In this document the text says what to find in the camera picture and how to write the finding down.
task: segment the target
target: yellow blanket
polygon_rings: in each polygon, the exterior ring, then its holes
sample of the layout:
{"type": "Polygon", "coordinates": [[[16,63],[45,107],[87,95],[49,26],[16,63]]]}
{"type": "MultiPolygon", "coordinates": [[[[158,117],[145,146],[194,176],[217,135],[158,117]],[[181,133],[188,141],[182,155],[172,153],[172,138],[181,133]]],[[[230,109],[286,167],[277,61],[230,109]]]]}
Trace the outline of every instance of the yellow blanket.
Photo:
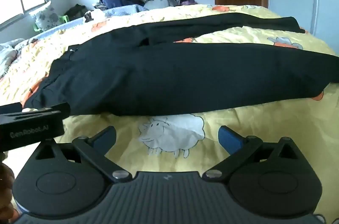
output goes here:
{"type": "MultiPolygon", "coordinates": [[[[205,5],[169,7],[130,16],[112,17],[59,31],[48,39],[30,44],[22,59],[13,64],[0,82],[0,105],[22,101],[27,91],[49,72],[54,59],[73,44],[83,43],[112,29],[147,22],[196,18],[224,12],[239,12],[261,18],[278,18],[266,8],[257,6],[205,5]]],[[[206,34],[186,42],[263,43],[334,54],[311,34],[236,27],[206,34]]],[[[323,194],[316,213],[328,223],[339,217],[339,85],[330,84],[314,99],[286,100],[228,110],[167,117],[117,117],[112,114],[72,116],[64,121],[65,135],[59,142],[70,142],[81,136],[93,136],[109,125],[117,130],[117,142],[106,157],[132,174],[137,171],[199,171],[203,173],[228,156],[218,141],[220,126],[227,125],[243,136],[256,135],[266,142],[291,137],[319,176],[323,194]],[[160,139],[164,124],[174,135],[160,139]],[[183,134],[190,135],[184,139],[183,134]]],[[[7,163],[17,174],[34,147],[11,151],[7,163]]]]}

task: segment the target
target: silver screw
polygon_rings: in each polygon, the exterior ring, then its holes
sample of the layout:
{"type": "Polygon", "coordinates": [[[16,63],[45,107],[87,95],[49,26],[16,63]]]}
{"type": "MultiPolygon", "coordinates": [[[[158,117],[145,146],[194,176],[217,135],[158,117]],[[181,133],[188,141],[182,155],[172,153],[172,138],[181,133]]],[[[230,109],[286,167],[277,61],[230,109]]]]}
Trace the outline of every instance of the silver screw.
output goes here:
{"type": "Polygon", "coordinates": [[[222,176],[222,172],[217,169],[211,169],[205,172],[208,178],[220,178],[222,176]]]}
{"type": "Polygon", "coordinates": [[[124,179],[124,178],[127,178],[128,176],[129,176],[129,172],[126,170],[116,170],[113,173],[113,177],[115,179],[124,179]]]}

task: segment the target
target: floral pillow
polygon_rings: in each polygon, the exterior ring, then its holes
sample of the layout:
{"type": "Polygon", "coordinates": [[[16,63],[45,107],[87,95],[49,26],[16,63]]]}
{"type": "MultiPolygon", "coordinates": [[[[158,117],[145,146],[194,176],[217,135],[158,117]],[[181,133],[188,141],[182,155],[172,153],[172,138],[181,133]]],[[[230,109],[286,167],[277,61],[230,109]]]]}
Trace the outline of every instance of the floral pillow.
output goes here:
{"type": "Polygon", "coordinates": [[[62,24],[59,16],[55,13],[54,8],[51,5],[51,1],[29,14],[34,19],[35,24],[43,31],[47,31],[62,24]]]}

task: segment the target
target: black pants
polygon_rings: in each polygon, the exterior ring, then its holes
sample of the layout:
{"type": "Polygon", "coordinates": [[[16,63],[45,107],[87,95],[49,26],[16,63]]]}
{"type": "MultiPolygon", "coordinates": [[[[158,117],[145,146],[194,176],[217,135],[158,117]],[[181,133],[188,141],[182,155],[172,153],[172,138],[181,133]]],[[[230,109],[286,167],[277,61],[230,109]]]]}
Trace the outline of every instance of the black pants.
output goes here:
{"type": "Polygon", "coordinates": [[[71,114],[171,115],[315,97],[339,58],[253,43],[173,43],[234,26],[304,32],[293,18],[228,13],[113,30],[70,47],[25,107],[71,114]]]}

